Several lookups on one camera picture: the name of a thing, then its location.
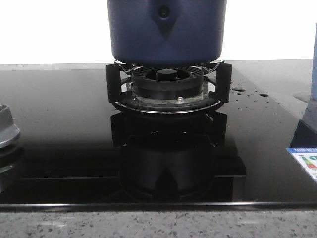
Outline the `light blue ribbed cup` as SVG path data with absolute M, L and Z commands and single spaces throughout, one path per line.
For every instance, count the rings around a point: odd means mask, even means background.
M 314 37 L 314 52 L 312 64 L 312 78 L 311 78 L 311 95 L 310 101 L 317 100 L 317 24 L 315 23 L 315 37 Z

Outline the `black pot support grate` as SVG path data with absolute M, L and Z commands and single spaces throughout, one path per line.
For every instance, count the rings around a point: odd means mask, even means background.
M 109 102 L 136 114 L 180 115 L 217 110 L 229 102 L 232 65 L 148 67 L 114 62 L 105 66 Z

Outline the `dark blue pot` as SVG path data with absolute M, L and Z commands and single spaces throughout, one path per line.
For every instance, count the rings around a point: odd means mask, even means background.
M 225 0 L 109 0 L 111 48 L 120 62 L 191 66 L 221 55 Z

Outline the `black gas burner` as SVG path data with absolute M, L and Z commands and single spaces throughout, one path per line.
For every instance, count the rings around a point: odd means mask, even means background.
M 132 93 L 126 102 L 142 97 L 152 100 L 189 99 L 203 92 L 204 73 L 194 66 L 140 67 L 132 72 Z

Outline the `black glass cooktop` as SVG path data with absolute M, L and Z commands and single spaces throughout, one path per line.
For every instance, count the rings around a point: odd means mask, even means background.
M 315 209 L 317 185 L 286 148 L 317 134 L 233 72 L 230 102 L 175 118 L 121 113 L 104 69 L 3 70 L 20 137 L 0 152 L 0 209 Z

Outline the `silver stove knob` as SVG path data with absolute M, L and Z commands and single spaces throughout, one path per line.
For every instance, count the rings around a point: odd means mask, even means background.
M 0 147 L 4 148 L 16 142 L 19 138 L 20 130 L 14 123 L 10 107 L 0 106 Z

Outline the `energy rating sticker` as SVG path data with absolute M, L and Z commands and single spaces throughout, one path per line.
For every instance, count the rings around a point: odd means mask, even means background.
M 317 182 L 317 148 L 286 148 L 288 153 L 301 165 L 304 171 Z

